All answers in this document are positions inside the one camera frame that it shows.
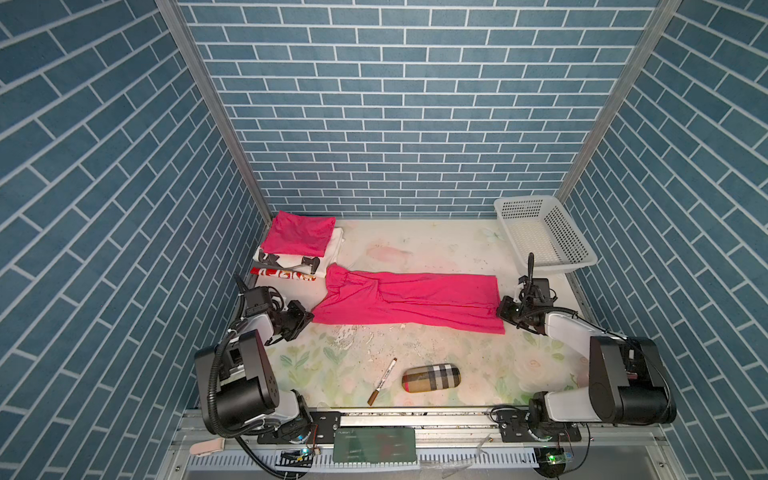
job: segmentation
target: wire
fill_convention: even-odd
[[[235,437],[235,440],[237,440],[237,443],[240,444],[240,447],[242,447],[250,459],[253,460],[253,463],[258,465],[262,470],[275,478],[281,478],[282,480],[298,480],[307,474],[307,472],[278,472],[274,468],[264,463],[261,458],[257,457],[256,454],[253,453],[253,450],[250,449],[248,444],[245,443],[243,437]]]
[[[237,306],[232,314],[228,329],[237,330],[237,327],[243,322],[243,310],[245,309],[245,296],[242,294],[237,296]]]
[[[224,336],[222,342],[216,347],[213,361],[210,364],[210,376],[208,377],[208,389],[206,394],[208,419],[210,421],[211,429],[216,435],[225,439],[233,439],[253,429],[253,426],[245,425],[239,429],[229,430],[222,424],[221,419],[219,418],[216,395],[216,386],[219,380],[219,368],[221,367],[224,351],[236,334],[236,327],[227,330],[227,334]]]
[[[313,451],[317,447],[317,427],[318,427],[318,425],[315,424],[315,430],[314,430],[314,432],[312,434],[312,450]]]
[[[564,423],[563,430],[565,430],[565,435],[568,436],[568,446],[571,447],[571,456],[574,456],[574,444],[571,443],[571,434],[568,433],[568,427]]]
[[[581,468],[581,466],[584,464],[584,462],[587,461],[587,457],[589,456],[589,445],[592,443],[592,432],[589,431],[589,424],[588,423],[582,423],[583,426],[587,427],[587,451],[584,453],[584,457],[581,459],[581,463],[576,466],[576,468],[572,468],[568,470],[567,472],[562,472],[558,478],[565,475],[566,473],[576,472],[578,469]],[[571,442],[571,437],[568,437],[568,443]]]
[[[271,339],[267,340],[266,343],[264,343],[264,346],[274,345],[275,343],[278,343],[282,339],[283,339],[282,335],[277,338],[272,337]]]
[[[488,413],[486,415],[491,419],[492,422],[495,424],[500,424],[502,421],[497,418],[493,418],[493,414],[498,412],[499,410],[517,410],[521,413],[528,413],[527,410],[521,409],[520,406],[514,406],[514,405],[496,405],[492,409],[488,410]]]
[[[525,291],[526,296],[530,296],[531,290],[533,289],[533,266],[534,266],[534,255],[533,255],[533,252],[530,252],[528,254],[528,288]]]
[[[274,306],[275,310],[278,312],[282,312],[286,305],[285,300],[283,300],[283,296],[280,295],[280,292],[278,292],[277,288],[274,286],[268,286],[267,289],[269,290],[270,297],[272,298],[272,306]]]

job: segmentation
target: blue brick wall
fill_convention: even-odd
[[[661,347],[690,478],[766,477],[766,23],[768,2],[684,0],[567,202],[598,317]]]
[[[656,0],[181,3],[274,210],[477,217],[555,192]]]
[[[0,478],[155,475],[260,227],[152,0],[0,3]]]

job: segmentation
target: black cable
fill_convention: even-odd
[[[568,433],[568,427],[563,423],[563,430],[565,430],[565,435],[568,437],[568,446],[571,447],[571,457],[574,456],[574,444],[571,443],[571,434]]]
[[[571,310],[569,308],[565,308],[563,306],[538,306],[535,308],[532,308],[526,312],[520,313],[519,315],[521,317],[531,317],[531,316],[537,316],[539,313],[567,313],[568,315],[574,316],[578,319],[582,319],[576,310]],[[589,323],[590,325],[594,326],[595,328],[598,328],[601,332],[604,332],[605,329],[602,329],[599,326],[593,325],[592,323]]]
[[[528,410],[524,410],[520,407],[525,407],[525,405],[521,405],[521,406],[506,405],[506,404],[496,405],[490,410],[488,410],[488,413],[486,413],[486,415],[491,419],[492,422],[494,422],[495,424],[499,424],[501,423],[501,420],[493,418],[494,413],[498,412],[499,410],[517,410],[518,412],[528,413]]]
[[[285,300],[283,300],[283,296],[280,295],[280,292],[277,291],[277,288],[274,286],[268,286],[268,291],[270,292],[270,298],[272,299],[272,306],[275,307],[275,310],[278,312],[282,312],[283,308],[285,308]]]
[[[264,346],[270,346],[270,345],[274,345],[275,343],[278,343],[278,342],[279,342],[280,340],[282,340],[282,339],[283,339],[283,336],[282,336],[282,335],[281,335],[281,336],[279,336],[279,337],[277,337],[277,338],[274,338],[274,337],[272,337],[271,339],[268,339],[268,340],[267,340],[267,341],[264,343]]]
[[[661,369],[658,366],[656,366],[655,362],[651,361],[647,357],[647,355],[645,355],[641,345],[639,343],[637,343],[634,339],[630,339],[629,337],[624,336],[624,335],[620,335],[620,334],[618,334],[616,332],[611,332],[609,329],[604,329],[604,328],[602,328],[602,327],[600,327],[598,325],[595,325],[594,323],[590,322],[587,319],[581,318],[578,315],[578,313],[575,313],[574,316],[576,318],[578,318],[579,320],[581,320],[582,322],[585,322],[588,325],[592,325],[594,328],[599,329],[600,331],[602,331],[606,335],[616,336],[619,339],[623,340],[627,345],[633,347],[636,352],[640,353],[645,358],[646,363],[648,365],[650,365],[654,370],[656,370],[656,373],[659,374],[659,377],[661,377],[661,381],[664,383],[664,390],[665,390],[665,393],[667,395],[667,404],[665,405],[664,410],[663,410],[662,415],[661,415],[662,419],[666,418],[669,415],[669,411],[670,411],[670,408],[672,406],[672,388],[670,387],[670,384],[667,382],[667,377],[661,372]],[[648,425],[653,425],[654,423],[656,423],[656,422],[650,421],[650,422],[646,422],[646,423],[628,423],[627,425],[648,426]]]
[[[230,323],[227,326],[228,329],[234,329],[234,327],[240,325],[240,322],[243,321],[244,309],[245,309],[245,296],[243,296],[243,294],[241,293],[237,295],[237,308],[234,310],[234,314],[232,315],[232,320],[230,320]]]
[[[588,423],[582,423],[582,425],[587,427],[587,435],[589,435],[587,437],[587,451],[584,453],[584,457],[581,459],[581,463],[578,464],[576,466],[576,468],[572,468],[572,469],[568,470],[567,472],[562,472],[558,476],[558,478],[560,478],[561,476],[565,475],[566,473],[576,472],[578,469],[581,468],[581,466],[584,464],[584,462],[587,461],[587,457],[589,456],[589,445],[592,443],[592,432],[589,431],[589,424]]]
[[[531,294],[531,289],[533,288],[533,264],[534,264],[533,252],[530,252],[528,254],[528,291],[525,292],[526,296]]]
[[[237,443],[240,444],[240,447],[245,451],[250,459],[253,460],[253,463],[258,465],[262,470],[264,470],[269,475],[272,475],[274,478],[281,478],[282,480],[297,480],[298,478],[302,478],[307,474],[307,472],[278,472],[274,468],[264,463],[261,458],[257,457],[256,454],[253,453],[253,450],[250,449],[248,444],[245,443],[243,437],[237,436],[235,437],[235,440],[237,440]]]

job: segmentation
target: pink cloth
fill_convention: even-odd
[[[495,276],[350,272],[328,267],[328,294],[312,310],[326,325],[421,323],[504,333]]]
[[[301,217],[279,212],[261,249],[265,253],[322,257],[335,225],[333,217]]]

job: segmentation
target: floral tablecloth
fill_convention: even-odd
[[[493,220],[340,220],[337,225],[346,239],[339,264],[352,270],[495,275],[502,295],[511,293],[520,274]],[[561,297],[558,305],[576,308],[564,276],[550,281]],[[275,286],[307,309],[326,292],[322,280],[308,286],[265,277],[260,284]],[[280,389],[296,389],[309,406],[367,406],[393,357],[398,362],[376,407],[523,404],[541,390],[587,385],[588,361],[573,349],[549,337],[505,328],[505,335],[492,335],[411,323],[311,323],[294,341],[266,351]],[[459,368],[458,387],[424,393],[402,388],[405,370],[445,362]]]
[[[310,324],[298,339],[267,352],[279,363],[273,370],[280,388],[298,390],[310,406],[366,406],[393,357],[398,362],[375,406],[519,405],[534,392],[573,389],[588,380],[583,356],[562,342],[514,328],[489,335],[415,324]],[[458,387],[424,393],[402,388],[405,370],[444,362],[461,371]]]

